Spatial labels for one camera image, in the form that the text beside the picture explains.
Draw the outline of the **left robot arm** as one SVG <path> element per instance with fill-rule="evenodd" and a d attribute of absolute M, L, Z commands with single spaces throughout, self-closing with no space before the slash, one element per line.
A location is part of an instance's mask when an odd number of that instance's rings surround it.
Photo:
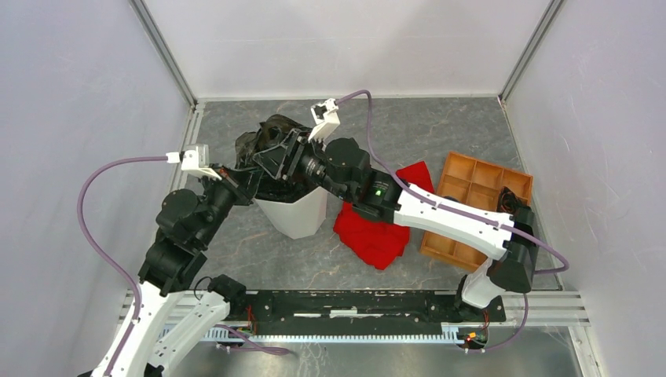
<path fill-rule="evenodd" d="M 83 217 L 83 201 L 96 170 L 85 181 L 77 201 L 79 225 L 93 249 L 130 284 L 134 300 L 107 353 L 89 376 L 169 376 L 204 335 L 220 320 L 237 320 L 247 300 L 243 285 L 214 285 L 172 329 L 165 324 L 205 264 L 204 254 L 234 206 L 249 206 L 261 180 L 257 170 L 235 171 L 215 166 L 221 180 L 201 178 L 203 194 L 178 189 L 163 200 L 158 231 L 134 279 L 93 239 Z"/>

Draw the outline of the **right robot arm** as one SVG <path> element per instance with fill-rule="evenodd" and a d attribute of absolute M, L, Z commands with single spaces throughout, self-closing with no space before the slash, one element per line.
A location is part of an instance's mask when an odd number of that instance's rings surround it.
<path fill-rule="evenodd" d="M 277 181 L 325 189 L 362 218 L 436 233 L 484 254 L 485 261 L 465 277 L 453 300 L 459 318 L 476 319 L 506 292 L 532 290 L 538 240 L 529 209 L 511 214 L 473 208 L 373 168 L 370 154 L 352 138 L 325 145 L 307 137 L 292 130 L 281 142 L 254 153 L 251 161 Z"/>

